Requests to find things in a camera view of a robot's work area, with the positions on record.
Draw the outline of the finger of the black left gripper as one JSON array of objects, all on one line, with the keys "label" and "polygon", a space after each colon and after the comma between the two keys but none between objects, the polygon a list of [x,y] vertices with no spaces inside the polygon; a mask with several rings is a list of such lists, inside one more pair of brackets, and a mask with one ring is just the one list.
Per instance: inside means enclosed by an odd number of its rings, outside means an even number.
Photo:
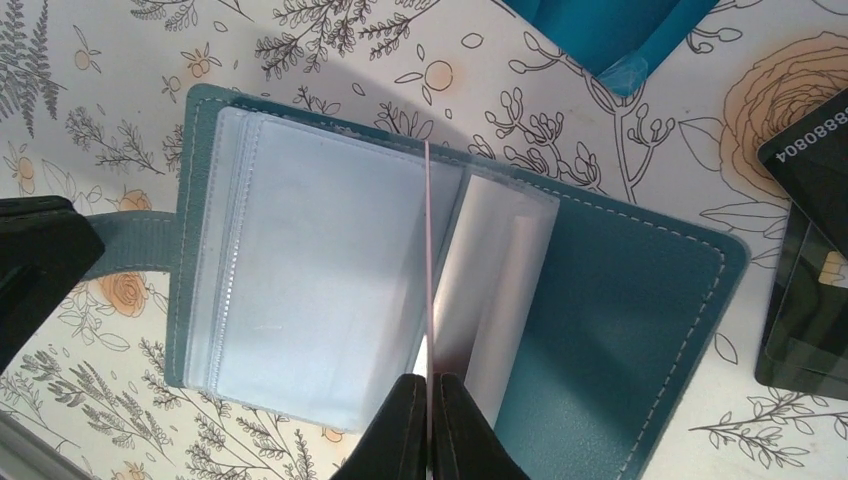
[{"label": "finger of the black left gripper", "polygon": [[1,369],[103,255],[88,220],[60,196],[1,201]]}]

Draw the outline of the red card with black stripe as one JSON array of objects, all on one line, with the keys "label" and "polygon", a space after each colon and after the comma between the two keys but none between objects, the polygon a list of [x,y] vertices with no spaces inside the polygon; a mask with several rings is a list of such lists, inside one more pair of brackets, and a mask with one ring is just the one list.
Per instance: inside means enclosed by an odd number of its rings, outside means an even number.
[{"label": "red card with black stripe", "polygon": [[434,445],[434,274],[433,274],[433,234],[432,234],[432,193],[430,144],[424,141],[424,228],[425,228],[425,314],[426,314],[426,454],[425,478],[433,480]]}]

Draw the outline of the teal leather card holder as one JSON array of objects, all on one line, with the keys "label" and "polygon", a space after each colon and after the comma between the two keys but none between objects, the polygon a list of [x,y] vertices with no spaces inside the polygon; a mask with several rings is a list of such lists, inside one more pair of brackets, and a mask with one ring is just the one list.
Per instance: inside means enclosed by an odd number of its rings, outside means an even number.
[{"label": "teal leather card holder", "polygon": [[[89,277],[170,276],[166,389],[350,432],[426,353],[424,142],[200,84],[175,212],[98,214]],[[637,479],[750,255],[430,147],[434,370],[534,479]]]}]

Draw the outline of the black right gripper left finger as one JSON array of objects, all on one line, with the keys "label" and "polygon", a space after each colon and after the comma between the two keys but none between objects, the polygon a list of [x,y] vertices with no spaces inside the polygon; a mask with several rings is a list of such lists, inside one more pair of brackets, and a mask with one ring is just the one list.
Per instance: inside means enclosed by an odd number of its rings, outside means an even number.
[{"label": "black right gripper left finger", "polygon": [[331,480],[420,480],[426,477],[426,381],[401,375],[349,457]]}]

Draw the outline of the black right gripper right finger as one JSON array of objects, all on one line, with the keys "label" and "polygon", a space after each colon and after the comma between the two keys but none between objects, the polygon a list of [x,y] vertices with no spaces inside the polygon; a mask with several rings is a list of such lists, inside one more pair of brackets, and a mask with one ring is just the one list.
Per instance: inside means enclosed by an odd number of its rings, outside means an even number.
[{"label": "black right gripper right finger", "polygon": [[443,480],[526,479],[506,452],[462,380],[434,377],[433,477]]}]

